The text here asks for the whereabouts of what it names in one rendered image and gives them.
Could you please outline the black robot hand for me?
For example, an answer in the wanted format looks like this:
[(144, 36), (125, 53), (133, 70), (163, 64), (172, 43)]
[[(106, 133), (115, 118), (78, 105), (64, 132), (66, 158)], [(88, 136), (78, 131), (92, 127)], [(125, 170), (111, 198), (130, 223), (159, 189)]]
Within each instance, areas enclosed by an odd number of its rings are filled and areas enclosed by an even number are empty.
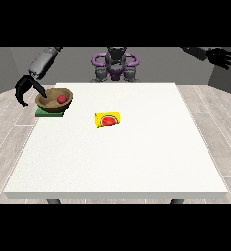
[(44, 98), (46, 98), (46, 92), (44, 87), (38, 83), (31, 75), (24, 75), (15, 85), (16, 93), (15, 97), (17, 101), (22, 106), (27, 106), (27, 103), (24, 102), (23, 96), (31, 89), (34, 88), (37, 90)]
[(231, 52), (221, 48), (208, 49), (206, 51), (208, 60), (225, 70), (228, 70), (231, 66)]

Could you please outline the brown wooden bowl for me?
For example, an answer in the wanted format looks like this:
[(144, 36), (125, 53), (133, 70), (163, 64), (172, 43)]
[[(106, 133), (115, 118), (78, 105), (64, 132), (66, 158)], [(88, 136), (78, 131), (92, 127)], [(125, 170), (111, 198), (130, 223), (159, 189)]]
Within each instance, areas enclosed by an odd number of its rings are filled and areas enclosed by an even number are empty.
[[(73, 93), (66, 88), (50, 88), (47, 89), (45, 93), (46, 98), (38, 94), (35, 98), (35, 103), (39, 108), (49, 113), (63, 112), (70, 106), (73, 99)], [(67, 101), (60, 104), (57, 101), (59, 96), (65, 96)]]

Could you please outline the green square pad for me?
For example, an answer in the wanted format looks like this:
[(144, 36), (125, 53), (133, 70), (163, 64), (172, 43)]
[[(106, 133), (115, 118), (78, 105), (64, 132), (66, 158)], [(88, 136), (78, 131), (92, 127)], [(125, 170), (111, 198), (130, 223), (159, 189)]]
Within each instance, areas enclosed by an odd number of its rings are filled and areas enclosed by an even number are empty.
[(36, 117), (61, 117), (63, 114), (63, 112), (47, 112), (42, 110), (41, 108), (38, 108), (35, 111)]

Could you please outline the yellow cup with melon print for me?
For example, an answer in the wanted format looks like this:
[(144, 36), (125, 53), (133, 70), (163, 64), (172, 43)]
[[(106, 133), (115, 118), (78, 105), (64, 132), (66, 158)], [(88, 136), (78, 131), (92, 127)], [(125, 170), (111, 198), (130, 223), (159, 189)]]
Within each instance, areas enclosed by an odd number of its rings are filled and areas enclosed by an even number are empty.
[(119, 124), (121, 121), (120, 112), (103, 112), (96, 113), (94, 116), (96, 128), (112, 126)]

